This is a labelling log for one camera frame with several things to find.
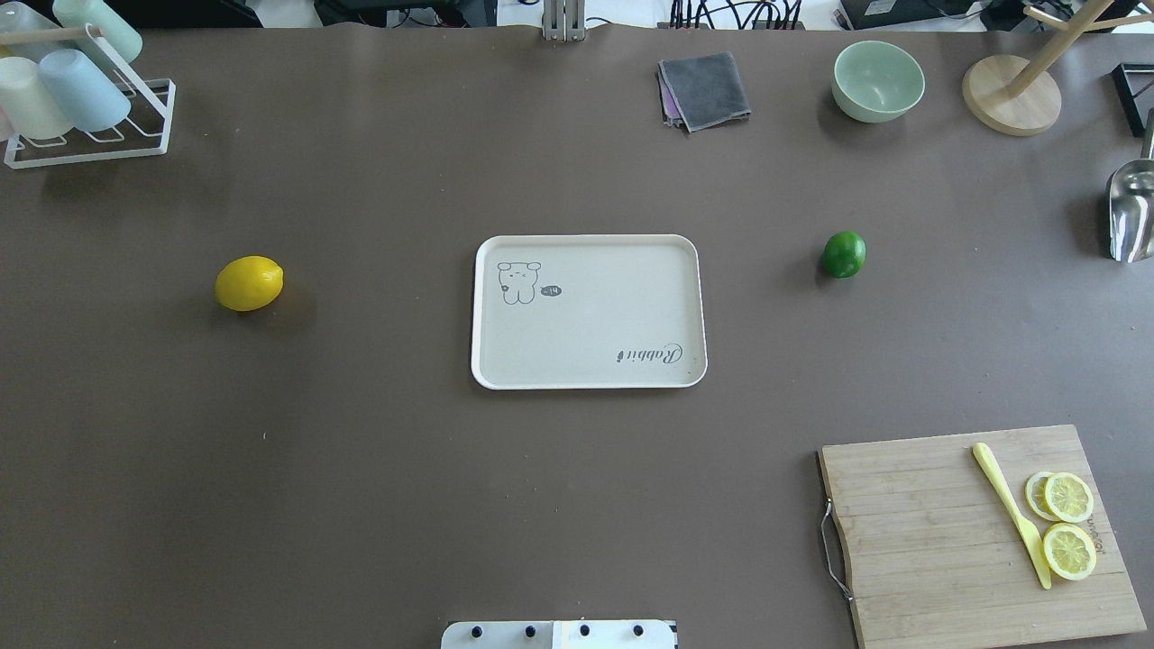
metal stand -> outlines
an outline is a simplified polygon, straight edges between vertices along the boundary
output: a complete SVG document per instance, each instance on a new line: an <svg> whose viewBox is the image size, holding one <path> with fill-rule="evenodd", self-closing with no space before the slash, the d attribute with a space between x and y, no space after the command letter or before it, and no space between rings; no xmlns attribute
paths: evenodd
<svg viewBox="0 0 1154 649"><path fill-rule="evenodd" d="M1130 75L1145 75L1151 77L1142 82L1138 90L1130 84ZM1151 64L1119 64L1110 72L1114 80L1114 88L1118 91L1118 99L1122 102L1122 112L1126 115L1126 125L1130 126L1130 134L1141 137L1146 134L1146 124L1142 122L1142 112L1138 107L1138 97L1154 85L1154 65Z"/></svg>
<svg viewBox="0 0 1154 649"><path fill-rule="evenodd" d="M546 40L585 40L585 0L545 0L541 33Z"/></svg>
<svg viewBox="0 0 1154 649"><path fill-rule="evenodd" d="M108 130L88 133L73 129L59 140L47 142L31 140L18 133L8 140L3 162L13 169L29 169L58 164L159 156L168 151L172 129L172 105L177 84L170 79L144 81L128 65L128 61L104 38L96 25L83 28L52 29L23 33L3 35L0 44L35 43L39 40L89 39L112 65L111 70L119 82L115 87L130 102L128 117Z"/></svg>

wooden stand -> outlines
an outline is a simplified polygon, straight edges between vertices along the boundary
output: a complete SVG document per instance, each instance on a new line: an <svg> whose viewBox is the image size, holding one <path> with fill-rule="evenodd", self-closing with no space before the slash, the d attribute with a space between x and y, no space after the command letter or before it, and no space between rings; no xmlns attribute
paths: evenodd
<svg viewBox="0 0 1154 649"><path fill-rule="evenodd" d="M1046 70L1086 31L1154 20L1154 14L1094 22L1114 0L1089 0L1069 22L1034 7L1025 14L1058 32L1033 61L1009 54L987 57L966 72L961 96L982 124L1006 135L1037 135L1058 121L1062 92ZM1154 0L1141 0L1154 10Z"/></svg>

wooden cutting board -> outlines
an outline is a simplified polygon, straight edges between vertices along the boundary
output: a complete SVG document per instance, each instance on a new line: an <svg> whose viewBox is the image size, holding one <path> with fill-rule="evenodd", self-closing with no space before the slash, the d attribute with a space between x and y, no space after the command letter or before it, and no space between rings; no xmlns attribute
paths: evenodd
<svg viewBox="0 0 1154 649"><path fill-rule="evenodd" d="M1005 507L974 460L994 450L1018 506L1036 471L1094 491L1097 568L1043 590ZM1073 426L826 446L825 493L841 537L861 649L977 649L1146 631L1106 502Z"/></svg>

white cup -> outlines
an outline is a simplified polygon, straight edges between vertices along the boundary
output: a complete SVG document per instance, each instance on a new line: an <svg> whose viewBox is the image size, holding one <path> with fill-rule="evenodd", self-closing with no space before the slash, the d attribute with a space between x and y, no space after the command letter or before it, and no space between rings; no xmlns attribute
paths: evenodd
<svg viewBox="0 0 1154 649"><path fill-rule="evenodd" d="M16 129L8 121L8 115L3 114L3 109L0 109L0 142L3 142L16 134Z"/></svg>
<svg viewBox="0 0 1154 649"><path fill-rule="evenodd" d="M60 27L23 2L5 2L0 5L0 33L40 31L46 29L60 29ZM18 43L8 45L8 47L17 57L24 57L25 59L39 62L48 52L68 47L68 45L60 40L48 40L42 43Z"/></svg>
<svg viewBox="0 0 1154 649"><path fill-rule="evenodd" d="M32 140L60 137L73 127L40 81L36 64L23 57L0 59L0 109L16 133Z"/></svg>

stainless steel scoop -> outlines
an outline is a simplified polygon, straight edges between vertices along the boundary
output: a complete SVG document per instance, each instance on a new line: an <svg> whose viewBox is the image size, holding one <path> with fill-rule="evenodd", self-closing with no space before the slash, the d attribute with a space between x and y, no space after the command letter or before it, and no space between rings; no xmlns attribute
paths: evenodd
<svg viewBox="0 0 1154 649"><path fill-rule="evenodd" d="M1110 177L1110 256L1132 262L1154 256L1154 109L1146 115L1142 157Z"/></svg>

